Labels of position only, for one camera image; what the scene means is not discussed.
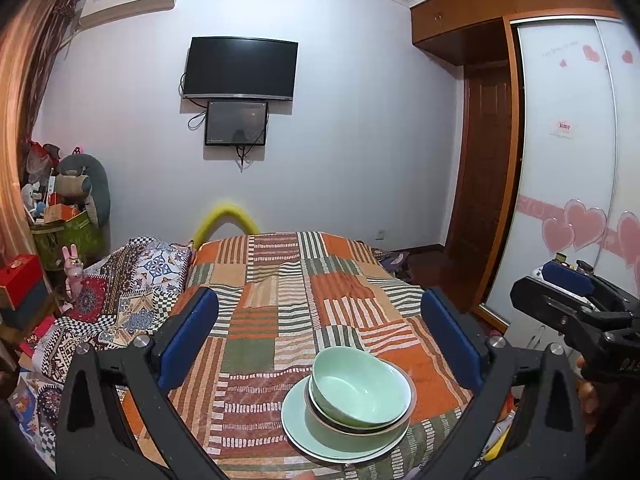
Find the bed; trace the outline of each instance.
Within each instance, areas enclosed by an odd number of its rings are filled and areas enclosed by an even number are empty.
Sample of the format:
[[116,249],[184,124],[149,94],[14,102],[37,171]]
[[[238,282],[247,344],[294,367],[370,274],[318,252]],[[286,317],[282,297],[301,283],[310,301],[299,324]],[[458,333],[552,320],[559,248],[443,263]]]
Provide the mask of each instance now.
[[[332,480],[402,478],[428,459],[471,399],[422,321],[423,291],[387,274],[362,242],[320,232],[263,234],[212,241],[192,254],[134,238],[87,275],[95,278],[90,291],[98,304],[87,300],[75,317],[52,325],[36,345],[38,372],[23,373],[14,395],[23,433],[52,467],[57,406],[76,345],[126,346],[180,312],[200,286],[215,290],[220,313],[169,398],[229,478],[306,471]],[[418,392],[407,435],[371,463],[314,462],[291,446],[280,423],[286,393],[310,374],[317,352],[335,345],[398,365]],[[162,463],[130,394],[120,396],[140,449]]]

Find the curtain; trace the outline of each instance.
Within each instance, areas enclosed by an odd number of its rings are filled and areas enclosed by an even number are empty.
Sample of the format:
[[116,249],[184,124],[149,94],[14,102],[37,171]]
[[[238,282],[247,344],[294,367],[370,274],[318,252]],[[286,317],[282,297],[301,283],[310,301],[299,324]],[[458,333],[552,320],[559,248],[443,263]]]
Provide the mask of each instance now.
[[73,16],[68,9],[77,1],[28,0],[0,36],[0,265],[35,253],[19,175],[56,49]]

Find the small monitor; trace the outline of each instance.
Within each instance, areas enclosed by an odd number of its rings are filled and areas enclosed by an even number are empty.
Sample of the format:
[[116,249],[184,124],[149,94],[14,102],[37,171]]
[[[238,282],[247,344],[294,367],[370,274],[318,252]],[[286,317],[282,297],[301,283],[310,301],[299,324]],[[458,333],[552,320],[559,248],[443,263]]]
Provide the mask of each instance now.
[[266,136],[267,103],[209,101],[205,146],[264,146]]

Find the plush bunny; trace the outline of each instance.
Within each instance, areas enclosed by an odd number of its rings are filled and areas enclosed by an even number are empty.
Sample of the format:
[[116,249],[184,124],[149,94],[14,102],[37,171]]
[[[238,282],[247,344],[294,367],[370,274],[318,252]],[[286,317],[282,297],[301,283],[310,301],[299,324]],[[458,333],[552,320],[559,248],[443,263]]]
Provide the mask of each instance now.
[[71,244],[69,249],[62,247],[62,255],[65,257],[66,294],[71,301],[75,301],[82,290],[84,265],[78,258],[78,248],[75,244]]

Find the metal screw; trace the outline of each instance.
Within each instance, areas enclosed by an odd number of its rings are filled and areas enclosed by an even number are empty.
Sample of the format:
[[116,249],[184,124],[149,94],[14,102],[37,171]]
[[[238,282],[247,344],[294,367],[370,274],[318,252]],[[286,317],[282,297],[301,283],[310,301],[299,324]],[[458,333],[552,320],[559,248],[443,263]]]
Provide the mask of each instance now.
[[562,348],[562,345],[560,343],[551,343],[549,345],[549,349],[551,350],[552,354],[555,354],[555,355],[564,354],[564,348]]
[[501,335],[492,335],[489,338],[489,344],[494,348],[504,348],[507,344],[507,340]]
[[91,348],[91,345],[89,345],[89,343],[80,343],[78,346],[76,346],[76,353],[78,355],[84,355],[89,351],[89,348]]
[[133,346],[137,348],[144,348],[150,342],[151,342],[151,338],[146,334],[137,335],[135,336],[135,338],[133,338]]

